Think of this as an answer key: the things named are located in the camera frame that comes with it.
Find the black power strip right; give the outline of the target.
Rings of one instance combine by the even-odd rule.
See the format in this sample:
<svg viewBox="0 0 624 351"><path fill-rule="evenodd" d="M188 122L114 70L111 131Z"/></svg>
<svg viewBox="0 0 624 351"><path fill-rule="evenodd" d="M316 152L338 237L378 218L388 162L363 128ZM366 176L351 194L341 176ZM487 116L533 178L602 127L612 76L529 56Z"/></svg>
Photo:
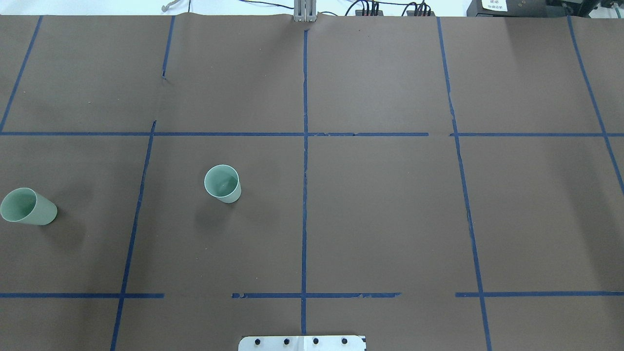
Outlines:
<svg viewBox="0 0 624 351"><path fill-rule="evenodd" d="M432 9L430 9L430 7L425 7L422 9L406 10L404 13L404 16L406 17L434 17L435 12Z"/></svg>

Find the black device with label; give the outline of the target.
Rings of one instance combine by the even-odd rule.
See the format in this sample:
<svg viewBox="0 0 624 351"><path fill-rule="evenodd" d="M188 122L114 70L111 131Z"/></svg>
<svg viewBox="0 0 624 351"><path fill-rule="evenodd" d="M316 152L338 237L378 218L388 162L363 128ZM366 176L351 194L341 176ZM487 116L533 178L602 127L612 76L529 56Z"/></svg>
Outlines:
<svg viewBox="0 0 624 351"><path fill-rule="evenodd" d="M559 18L566 17L562 3L554 0L473 0L466 17L518 17Z"/></svg>

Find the aluminium profile post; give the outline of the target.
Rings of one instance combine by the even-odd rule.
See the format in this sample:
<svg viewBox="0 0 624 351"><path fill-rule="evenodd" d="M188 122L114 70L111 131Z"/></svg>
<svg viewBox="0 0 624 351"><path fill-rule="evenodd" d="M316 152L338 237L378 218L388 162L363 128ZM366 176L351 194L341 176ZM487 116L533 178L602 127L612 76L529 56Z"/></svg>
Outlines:
<svg viewBox="0 0 624 351"><path fill-rule="evenodd" d="M294 22L315 22L318 18L316 0L294 0L293 20Z"/></svg>

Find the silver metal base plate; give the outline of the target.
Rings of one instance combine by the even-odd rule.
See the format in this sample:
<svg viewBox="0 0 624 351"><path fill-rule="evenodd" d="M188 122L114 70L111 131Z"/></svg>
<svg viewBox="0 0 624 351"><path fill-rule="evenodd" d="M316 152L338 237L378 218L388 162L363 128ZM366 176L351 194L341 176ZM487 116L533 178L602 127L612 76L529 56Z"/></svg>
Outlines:
<svg viewBox="0 0 624 351"><path fill-rule="evenodd" d="M239 351L366 351L365 336L293 335L243 337Z"/></svg>

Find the green cup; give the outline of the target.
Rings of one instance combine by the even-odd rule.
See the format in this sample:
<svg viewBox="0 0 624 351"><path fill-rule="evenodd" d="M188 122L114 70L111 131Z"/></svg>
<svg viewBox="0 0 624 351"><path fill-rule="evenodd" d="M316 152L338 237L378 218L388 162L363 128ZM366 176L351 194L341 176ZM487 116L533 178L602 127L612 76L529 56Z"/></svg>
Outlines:
<svg viewBox="0 0 624 351"><path fill-rule="evenodd" d="M239 200L242 193L240 176L236 169L225 164L213 166L207 171L204 187L212 197L227 204Z"/></svg>
<svg viewBox="0 0 624 351"><path fill-rule="evenodd" d="M1 202L1 216L7 222L47 225L58 215L56 205L30 188L18 188Z"/></svg>

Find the black power strip left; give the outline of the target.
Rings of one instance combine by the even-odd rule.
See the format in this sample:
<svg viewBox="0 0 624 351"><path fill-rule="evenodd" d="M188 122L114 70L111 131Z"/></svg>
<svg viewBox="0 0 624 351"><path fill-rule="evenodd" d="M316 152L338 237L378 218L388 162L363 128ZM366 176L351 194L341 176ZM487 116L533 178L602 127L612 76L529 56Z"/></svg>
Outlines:
<svg viewBox="0 0 624 351"><path fill-rule="evenodd" d="M370 8L370 9L358 9L355 11L355 16L358 17L379 17L379 16L383 16L384 13L383 11L381 11L381 9L375 7L375 8Z"/></svg>

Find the black power strip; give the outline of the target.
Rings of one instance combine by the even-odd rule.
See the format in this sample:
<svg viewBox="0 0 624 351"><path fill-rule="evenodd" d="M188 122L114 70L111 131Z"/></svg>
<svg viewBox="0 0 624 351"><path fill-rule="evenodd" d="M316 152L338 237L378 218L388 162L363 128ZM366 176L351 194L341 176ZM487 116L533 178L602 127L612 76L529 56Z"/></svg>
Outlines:
<svg viewBox="0 0 624 351"><path fill-rule="evenodd" d="M381 9L375 7L375 8L370 8L370 9L358 9L355 11L355 16L358 17L379 17L379 16L383 16L384 13L383 11L381 11Z"/></svg>
<svg viewBox="0 0 624 351"><path fill-rule="evenodd" d="M435 12L432 9L430 9L430 7L425 7L422 9L406 10L404 13L404 16L406 17L434 17Z"/></svg>

